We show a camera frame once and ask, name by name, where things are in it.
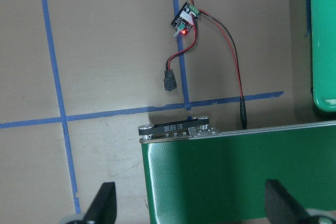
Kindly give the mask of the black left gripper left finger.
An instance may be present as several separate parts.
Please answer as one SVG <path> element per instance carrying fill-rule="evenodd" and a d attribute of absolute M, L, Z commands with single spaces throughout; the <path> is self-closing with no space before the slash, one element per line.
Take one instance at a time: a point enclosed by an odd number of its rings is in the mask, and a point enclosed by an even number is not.
<path fill-rule="evenodd" d="M 105 182 L 84 215 L 81 223 L 115 223 L 116 187 L 115 182 Z"/>

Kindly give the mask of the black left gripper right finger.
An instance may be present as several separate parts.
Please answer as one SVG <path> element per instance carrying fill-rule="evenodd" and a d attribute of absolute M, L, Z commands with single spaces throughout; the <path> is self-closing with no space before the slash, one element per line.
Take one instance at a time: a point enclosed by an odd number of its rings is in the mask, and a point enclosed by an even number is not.
<path fill-rule="evenodd" d="M 276 179 L 265 181 L 265 214 L 270 223 L 309 223 L 310 215 Z"/>

